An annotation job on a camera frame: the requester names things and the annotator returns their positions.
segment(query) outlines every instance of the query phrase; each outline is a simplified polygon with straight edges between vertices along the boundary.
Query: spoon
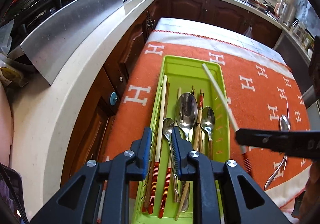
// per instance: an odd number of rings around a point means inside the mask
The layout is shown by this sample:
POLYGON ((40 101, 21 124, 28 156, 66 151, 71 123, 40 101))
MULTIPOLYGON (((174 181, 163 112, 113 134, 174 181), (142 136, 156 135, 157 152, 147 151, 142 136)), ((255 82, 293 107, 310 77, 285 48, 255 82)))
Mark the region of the spoon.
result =
POLYGON ((174 192, 174 201, 179 202, 179 191, 178 191, 178 176, 176 172, 176 168, 174 166, 174 155, 173 155, 173 147, 171 143, 171 134, 172 129, 174 127, 174 121, 171 118, 165 118, 163 120, 163 130, 162 134, 169 142, 170 147, 170 158, 171 158, 171 171, 172 171, 172 178, 173 178, 173 192, 174 192))
POLYGON ((210 160, 213 160, 213 141, 212 141, 212 131, 214 129, 215 117, 214 112, 211 107, 207 106, 202 111, 201 127, 204 131, 208 133, 209 141, 209 152, 208 157, 210 160))
MULTIPOLYGON (((288 102, 287 102, 287 113, 289 116, 289 108, 288 108, 288 102)), ((282 115, 280 117, 279 120, 279 125, 280 125, 280 130, 282 132, 288 132, 291 129, 291 123, 289 121, 289 118, 286 115, 282 115)), ((268 179, 268 181, 266 182, 264 189, 267 189, 269 187, 269 185, 271 184, 271 182, 273 181, 273 179, 275 178, 275 176, 277 175, 277 172, 281 169, 282 165, 284 165, 283 170, 285 170, 286 164, 287 164, 287 156, 284 155, 280 165, 278 166, 278 168, 276 169, 276 171, 271 175, 271 177, 268 179)))
MULTIPOLYGON (((288 106, 288 101, 287 101, 287 116, 285 115, 282 115, 280 117, 280 120, 279 120, 279 125, 280 125, 280 130, 282 132, 289 132, 290 129, 291 129, 291 123, 289 121, 289 106, 288 106)), ((283 166, 283 170, 285 170, 286 166, 287 166, 287 160, 288 160, 288 157, 287 155, 284 155, 284 166, 283 166)))
POLYGON ((191 93, 183 93, 177 101, 176 122, 185 134, 187 141, 191 142, 189 132, 193 129, 198 117, 198 104, 191 93))

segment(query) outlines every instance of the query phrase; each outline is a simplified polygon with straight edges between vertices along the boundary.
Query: plastic bag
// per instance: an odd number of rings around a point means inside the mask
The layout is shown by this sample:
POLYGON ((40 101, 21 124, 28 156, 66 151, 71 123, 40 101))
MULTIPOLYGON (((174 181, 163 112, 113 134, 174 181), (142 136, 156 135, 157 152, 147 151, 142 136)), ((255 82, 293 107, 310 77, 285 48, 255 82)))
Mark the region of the plastic bag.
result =
POLYGON ((7 56, 10 51, 12 38, 10 36, 14 20, 11 20, 9 23, 5 24, 0 28, 0 52, 7 56))
POLYGON ((15 86, 23 87, 28 83, 24 74, 0 60, 0 82, 4 87, 12 83, 15 86))
POLYGON ((243 35, 252 39, 252 27, 249 26, 248 29, 245 30, 243 35))

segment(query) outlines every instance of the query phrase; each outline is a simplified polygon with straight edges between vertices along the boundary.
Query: white chopstick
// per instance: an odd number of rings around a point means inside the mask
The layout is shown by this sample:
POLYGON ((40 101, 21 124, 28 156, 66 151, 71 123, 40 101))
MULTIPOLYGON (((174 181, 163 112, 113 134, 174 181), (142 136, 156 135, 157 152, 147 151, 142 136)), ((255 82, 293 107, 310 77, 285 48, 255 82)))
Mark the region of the white chopstick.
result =
POLYGON ((238 124, 236 122, 236 119, 235 117, 233 116, 233 113, 231 111, 231 109, 229 108, 228 106, 228 103, 227 103, 227 100, 226 98, 224 97, 218 83, 216 82, 215 78, 212 76, 209 68, 207 67, 207 65, 205 63, 202 64, 202 68, 204 69, 205 73, 207 74, 209 80, 211 81, 214 89, 216 90, 223 106, 224 106, 224 109, 226 110, 228 116, 229 116, 229 119, 230 119, 230 122, 231 122, 231 125, 233 127, 233 129, 235 130, 235 132, 237 132, 239 130, 239 127, 238 127, 238 124))

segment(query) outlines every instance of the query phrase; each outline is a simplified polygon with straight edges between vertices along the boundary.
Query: cabinet door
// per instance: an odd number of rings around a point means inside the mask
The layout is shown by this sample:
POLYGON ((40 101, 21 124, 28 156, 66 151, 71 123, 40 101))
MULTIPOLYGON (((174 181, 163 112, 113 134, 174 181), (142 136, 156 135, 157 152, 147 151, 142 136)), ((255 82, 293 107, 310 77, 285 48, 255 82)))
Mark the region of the cabinet door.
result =
POLYGON ((244 10, 223 1, 211 0, 211 3, 215 7, 212 24, 239 33, 245 17, 244 10))
POLYGON ((61 176, 63 185, 88 160, 103 161, 103 152, 108 142, 119 100, 110 105, 114 91, 102 68, 93 82, 73 128, 61 176))
POLYGON ((282 30, 254 14, 252 14, 252 21, 253 39, 273 48, 278 41, 282 30))
POLYGON ((205 0, 163 0, 165 17, 204 22, 205 0))
POLYGON ((120 98, 147 41, 146 13, 143 12, 130 26, 103 65, 120 98))
POLYGON ((149 12, 151 19, 155 22, 156 26, 159 19, 162 17, 161 0, 154 0, 148 7, 147 11, 149 12))

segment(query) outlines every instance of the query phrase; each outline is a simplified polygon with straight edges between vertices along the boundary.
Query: kitchen counter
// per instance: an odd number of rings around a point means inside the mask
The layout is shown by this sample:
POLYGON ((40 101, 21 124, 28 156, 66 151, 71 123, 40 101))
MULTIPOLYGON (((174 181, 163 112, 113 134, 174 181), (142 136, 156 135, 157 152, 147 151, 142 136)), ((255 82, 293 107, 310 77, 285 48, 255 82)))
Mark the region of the kitchen counter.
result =
MULTIPOLYGON (((75 50, 52 86, 35 75, 16 95, 11 167, 23 179, 30 219, 60 188, 69 139, 83 101, 103 63, 131 24, 154 0, 128 0, 75 50)), ((238 0, 222 0, 246 9, 278 28, 278 22, 238 0)))

